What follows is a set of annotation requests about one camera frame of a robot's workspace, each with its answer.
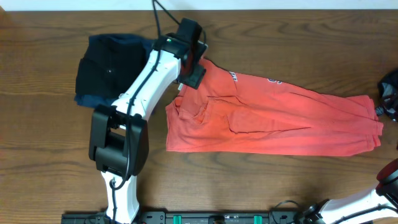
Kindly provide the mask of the red t-shirt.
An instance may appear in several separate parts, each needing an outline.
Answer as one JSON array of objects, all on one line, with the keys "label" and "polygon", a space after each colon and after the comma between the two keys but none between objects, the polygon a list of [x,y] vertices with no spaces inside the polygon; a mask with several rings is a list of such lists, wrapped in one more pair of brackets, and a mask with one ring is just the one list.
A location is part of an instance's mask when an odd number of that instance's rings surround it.
[{"label": "red t-shirt", "polygon": [[383,125],[366,95],[320,94],[201,64],[200,86],[184,86],[165,109],[168,151],[353,156],[381,143]]}]

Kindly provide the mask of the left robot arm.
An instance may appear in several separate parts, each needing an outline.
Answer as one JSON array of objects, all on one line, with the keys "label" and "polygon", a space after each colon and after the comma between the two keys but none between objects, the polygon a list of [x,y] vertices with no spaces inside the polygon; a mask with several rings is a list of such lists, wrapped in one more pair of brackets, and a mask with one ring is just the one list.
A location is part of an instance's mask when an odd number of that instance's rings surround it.
[{"label": "left robot arm", "polygon": [[205,75],[199,61],[208,46],[198,22],[183,18],[175,33],[159,35],[133,84],[111,106],[93,112],[89,158],[106,184],[105,223],[132,223],[139,213],[137,175],[149,154],[147,122],[174,81],[197,89]]}]

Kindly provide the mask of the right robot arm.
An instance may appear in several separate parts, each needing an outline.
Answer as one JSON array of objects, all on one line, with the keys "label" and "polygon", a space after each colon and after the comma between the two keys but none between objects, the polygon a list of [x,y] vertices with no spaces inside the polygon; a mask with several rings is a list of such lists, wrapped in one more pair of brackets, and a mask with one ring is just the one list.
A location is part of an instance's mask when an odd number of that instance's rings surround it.
[{"label": "right robot arm", "polygon": [[376,177],[378,184],[341,199],[326,199],[296,217],[295,223],[358,224],[397,217],[397,160]]}]

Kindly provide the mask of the black patterned garment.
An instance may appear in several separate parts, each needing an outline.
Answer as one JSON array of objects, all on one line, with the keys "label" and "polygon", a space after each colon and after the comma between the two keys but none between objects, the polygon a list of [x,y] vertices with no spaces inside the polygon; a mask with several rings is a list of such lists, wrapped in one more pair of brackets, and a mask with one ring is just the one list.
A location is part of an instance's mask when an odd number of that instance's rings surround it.
[{"label": "black patterned garment", "polygon": [[377,84],[380,104],[376,107],[377,116],[386,114],[397,122],[397,69],[384,75]]}]

